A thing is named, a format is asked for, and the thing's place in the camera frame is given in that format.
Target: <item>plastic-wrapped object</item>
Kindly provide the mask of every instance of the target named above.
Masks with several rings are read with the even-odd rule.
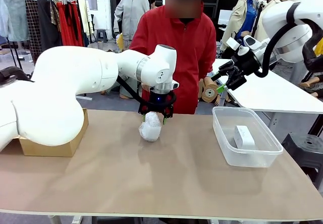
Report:
[[[139,133],[148,142],[156,141],[160,136],[162,125],[156,112],[146,114],[145,122],[139,127]]]

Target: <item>blue shirt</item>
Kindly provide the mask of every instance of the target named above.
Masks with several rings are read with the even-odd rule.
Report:
[[[240,31],[237,34],[237,39],[242,40],[243,43],[243,37],[241,37],[241,32],[243,31],[252,31],[252,27],[254,24],[254,20],[257,17],[257,10],[253,7],[253,0],[247,0],[247,15],[246,15],[246,20],[244,21]]]

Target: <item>clear plastic bin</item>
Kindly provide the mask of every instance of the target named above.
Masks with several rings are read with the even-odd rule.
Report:
[[[283,147],[260,117],[250,109],[214,107],[213,129],[229,165],[269,167],[283,153]],[[247,126],[257,150],[238,149],[234,140],[235,126]]]

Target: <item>gray hoodie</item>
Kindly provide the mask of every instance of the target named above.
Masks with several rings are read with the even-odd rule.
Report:
[[[0,35],[9,41],[29,39],[24,0],[0,0]]]
[[[115,11],[114,33],[119,32],[118,22],[122,19],[124,40],[132,40],[140,18],[149,11],[148,0],[121,0]]]

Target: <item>red jacket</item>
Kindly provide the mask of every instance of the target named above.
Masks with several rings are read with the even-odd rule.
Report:
[[[216,59],[216,30],[204,13],[186,26],[179,19],[166,17],[165,6],[148,11],[138,24],[130,49],[150,55],[158,44],[177,51],[173,79],[180,83],[174,90],[174,113],[194,114],[198,103],[198,81],[212,71]],[[149,94],[143,91],[143,98]]]

